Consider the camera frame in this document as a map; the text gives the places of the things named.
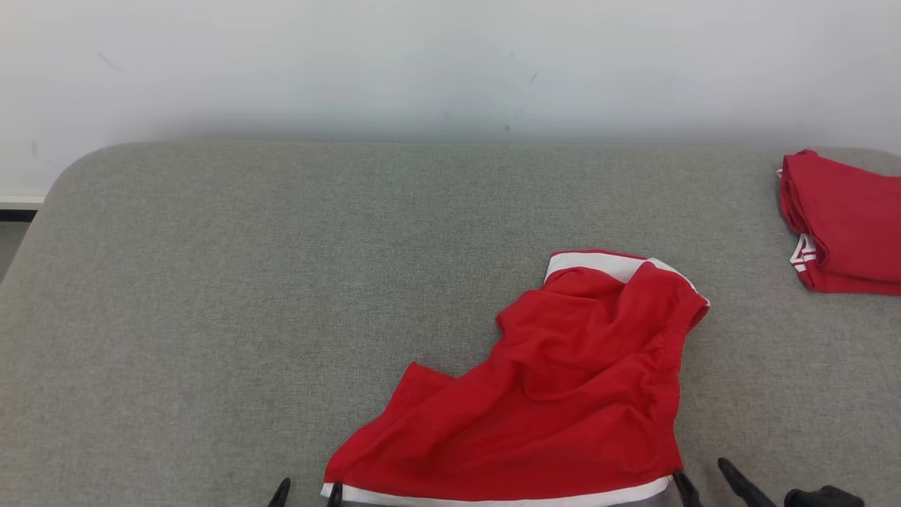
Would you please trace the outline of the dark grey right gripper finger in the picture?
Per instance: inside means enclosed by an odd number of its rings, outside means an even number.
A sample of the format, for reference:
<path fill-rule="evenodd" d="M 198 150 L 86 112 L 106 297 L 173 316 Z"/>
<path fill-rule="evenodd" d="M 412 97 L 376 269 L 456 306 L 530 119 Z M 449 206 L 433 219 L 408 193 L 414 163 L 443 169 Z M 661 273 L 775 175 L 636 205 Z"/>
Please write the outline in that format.
<path fill-rule="evenodd" d="M 673 482 L 678 489 L 682 506 L 702 507 L 702 501 L 700 500 L 698 489 L 696 489 L 695 485 L 689 479 L 688 475 L 683 470 L 679 470 L 676 471 L 675 474 L 672 475 L 672 477 Z"/>
<path fill-rule="evenodd" d="M 749 507 L 777 507 L 774 501 L 757 488 L 739 469 L 727 458 L 718 458 L 717 466 L 729 484 L 731 491 L 737 495 Z"/>

